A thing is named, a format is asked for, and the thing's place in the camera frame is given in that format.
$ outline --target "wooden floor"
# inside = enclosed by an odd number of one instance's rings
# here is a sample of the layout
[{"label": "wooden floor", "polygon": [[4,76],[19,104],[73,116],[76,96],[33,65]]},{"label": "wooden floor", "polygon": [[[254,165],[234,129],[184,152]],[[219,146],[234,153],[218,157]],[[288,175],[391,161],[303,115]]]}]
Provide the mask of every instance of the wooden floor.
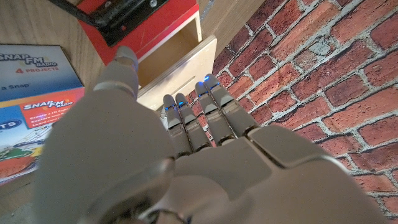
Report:
[{"label": "wooden floor", "polygon": [[[263,0],[197,0],[203,39],[218,39],[218,55]],[[104,64],[77,20],[45,0],[0,0],[0,44],[60,45],[66,51],[87,90]],[[0,187],[0,215],[32,199],[33,175]]]}]

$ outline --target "metal screw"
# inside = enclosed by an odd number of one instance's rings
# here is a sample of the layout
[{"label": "metal screw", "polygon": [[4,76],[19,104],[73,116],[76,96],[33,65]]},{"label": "metal screw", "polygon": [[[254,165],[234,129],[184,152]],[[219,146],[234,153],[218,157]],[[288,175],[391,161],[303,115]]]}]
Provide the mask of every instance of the metal screw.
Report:
[{"label": "metal screw", "polygon": [[156,0],[150,0],[149,5],[150,5],[151,7],[156,7],[157,1],[156,1]]}]

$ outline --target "drawer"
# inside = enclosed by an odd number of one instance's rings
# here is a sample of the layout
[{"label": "drawer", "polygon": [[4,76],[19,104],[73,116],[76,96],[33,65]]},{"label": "drawer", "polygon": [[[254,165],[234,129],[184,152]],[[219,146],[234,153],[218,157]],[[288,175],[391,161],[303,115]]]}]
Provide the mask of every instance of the drawer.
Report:
[{"label": "drawer", "polygon": [[147,57],[139,59],[140,104],[157,110],[163,105],[164,95],[187,95],[196,82],[212,73],[217,39],[212,35],[201,41],[199,30],[197,14]]}]

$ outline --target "product box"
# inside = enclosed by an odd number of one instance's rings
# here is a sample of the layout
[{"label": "product box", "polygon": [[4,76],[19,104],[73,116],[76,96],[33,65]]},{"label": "product box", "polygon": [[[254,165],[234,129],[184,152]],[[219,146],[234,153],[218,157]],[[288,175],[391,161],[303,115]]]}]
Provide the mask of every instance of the product box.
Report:
[{"label": "product box", "polygon": [[54,122],[83,95],[61,47],[0,45],[0,185],[37,168]]}]

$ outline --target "brick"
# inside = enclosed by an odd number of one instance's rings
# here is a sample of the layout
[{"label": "brick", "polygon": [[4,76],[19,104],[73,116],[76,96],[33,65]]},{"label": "brick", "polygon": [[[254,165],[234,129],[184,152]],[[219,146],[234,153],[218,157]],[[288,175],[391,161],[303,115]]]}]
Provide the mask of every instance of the brick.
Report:
[{"label": "brick", "polygon": [[196,102],[192,105],[192,110],[193,110],[193,114],[194,114],[195,116],[198,116],[200,113],[203,112],[202,109],[201,109],[201,106],[200,106],[199,101],[196,101]]},{"label": "brick", "polygon": [[371,37],[383,49],[392,47],[398,42],[398,14],[378,25],[371,32]]},{"label": "brick", "polygon": [[330,33],[340,43],[345,43],[385,16],[397,5],[396,0],[365,0],[334,25]]},{"label": "brick", "polygon": [[267,75],[267,73],[274,67],[275,64],[272,62],[270,56],[264,55],[250,66],[249,73],[254,80],[258,80],[264,75]]},{"label": "brick", "polygon": [[244,110],[246,110],[247,112],[249,112],[251,109],[253,109],[254,104],[247,99],[246,97],[241,98],[241,100],[239,100],[239,104],[244,108]]},{"label": "brick", "polygon": [[319,56],[326,56],[335,48],[334,44],[328,39],[330,39],[329,36],[318,37],[316,41],[311,43],[308,49]]},{"label": "brick", "polygon": [[321,128],[319,128],[317,123],[307,125],[306,127],[300,128],[295,132],[310,141],[316,141],[326,137],[326,134]]},{"label": "brick", "polygon": [[238,52],[238,50],[248,41],[250,38],[249,30],[246,27],[242,27],[241,30],[234,36],[234,38],[229,43],[231,49],[234,52]]},{"label": "brick", "polygon": [[212,74],[217,75],[233,57],[233,53],[227,47],[225,47],[224,50],[217,56],[216,60],[214,60]]},{"label": "brick", "polygon": [[354,152],[361,149],[361,145],[359,145],[352,136],[337,136],[321,142],[318,145],[333,156],[339,156],[347,152]]},{"label": "brick", "polygon": [[396,79],[398,77],[398,51],[391,52],[385,58],[368,65],[364,72],[374,86],[381,86]]},{"label": "brick", "polygon": [[359,130],[359,133],[371,146],[398,138],[398,116],[391,116],[366,125]]},{"label": "brick", "polygon": [[185,99],[187,100],[187,102],[188,102],[189,105],[192,103],[191,94],[188,94],[187,96],[185,96]]},{"label": "brick", "polygon": [[203,128],[207,125],[206,116],[203,114],[198,117],[198,121]]},{"label": "brick", "polygon": [[268,17],[274,12],[274,10],[282,4],[284,0],[273,0],[264,1],[260,8],[253,14],[248,21],[248,26],[253,31],[256,31],[260,26],[268,19]]},{"label": "brick", "polygon": [[253,82],[249,77],[241,77],[240,79],[237,80],[236,83],[234,83],[228,88],[228,92],[229,94],[232,95],[233,98],[238,98],[252,85]]},{"label": "brick", "polygon": [[398,181],[398,170],[392,171],[392,176]]},{"label": "brick", "polygon": [[307,6],[310,5],[312,2],[315,0],[303,0],[303,3],[306,4]]},{"label": "brick", "polygon": [[350,3],[353,0],[337,0],[338,4],[340,4],[340,6],[345,6],[348,3]]},{"label": "brick", "polygon": [[251,116],[259,123],[262,124],[272,118],[272,113],[267,105],[260,106],[257,110],[251,113]]},{"label": "brick", "polygon": [[348,170],[351,170],[353,168],[353,166],[351,166],[346,158],[340,158],[338,159],[338,161],[341,162]]},{"label": "brick", "polygon": [[369,152],[350,154],[360,169],[383,170],[398,166],[398,142],[392,143]]},{"label": "brick", "polygon": [[275,121],[271,121],[271,122],[268,124],[268,126],[270,126],[270,125],[280,126],[280,127],[286,128],[286,127],[283,126],[282,124],[280,124],[280,123],[278,123],[278,122],[275,122]]},{"label": "brick", "polygon": [[357,41],[349,49],[319,66],[306,79],[296,83],[292,89],[300,100],[304,100],[361,65],[372,54],[365,43]]},{"label": "brick", "polygon": [[361,175],[354,180],[366,192],[393,192],[397,190],[385,175]]},{"label": "brick", "polygon": [[365,98],[330,117],[323,122],[331,131],[344,131],[376,116],[398,109],[398,88],[390,87]]},{"label": "brick", "polygon": [[272,35],[268,30],[263,30],[243,50],[239,57],[229,66],[234,77],[237,77],[258,55],[260,55],[272,42]]},{"label": "brick", "polygon": [[290,25],[301,16],[299,4],[296,0],[287,2],[272,18],[268,25],[277,35],[283,34]]},{"label": "brick", "polygon": [[228,87],[232,83],[231,75],[228,72],[223,72],[217,79],[220,81],[224,88]]},{"label": "brick", "polygon": [[329,44],[329,47],[330,47],[328,54],[331,54],[332,52],[334,52],[336,50],[337,44],[334,44],[334,43],[328,43],[328,44]]},{"label": "brick", "polygon": [[318,61],[318,56],[309,50],[304,50],[294,59],[294,62],[303,70],[308,70],[318,63]]},{"label": "brick", "polygon": [[272,50],[272,54],[279,60],[284,60],[293,53],[309,37],[318,32],[335,15],[338,8],[328,1],[323,1],[310,14],[304,17]]},{"label": "brick", "polygon": [[189,95],[191,95],[193,100],[195,100],[198,97],[197,92],[195,90],[192,90],[192,92]]},{"label": "brick", "polygon": [[322,97],[318,97],[305,105],[299,106],[296,110],[285,115],[277,122],[281,123],[286,128],[294,129],[316,117],[328,114],[329,112],[330,108],[326,101]]},{"label": "brick", "polygon": [[293,100],[292,95],[285,90],[282,93],[279,93],[279,95],[273,97],[268,102],[268,105],[273,112],[282,112],[289,109],[295,103],[296,101]]},{"label": "brick", "polygon": [[391,213],[398,213],[398,197],[383,197],[382,200]]},{"label": "brick", "polygon": [[255,104],[259,105],[299,76],[300,74],[293,68],[293,65],[288,63],[257,86],[250,93],[250,97]]},{"label": "brick", "polygon": [[339,106],[353,100],[368,91],[368,87],[358,75],[353,75],[328,89],[325,94],[333,106]]}]

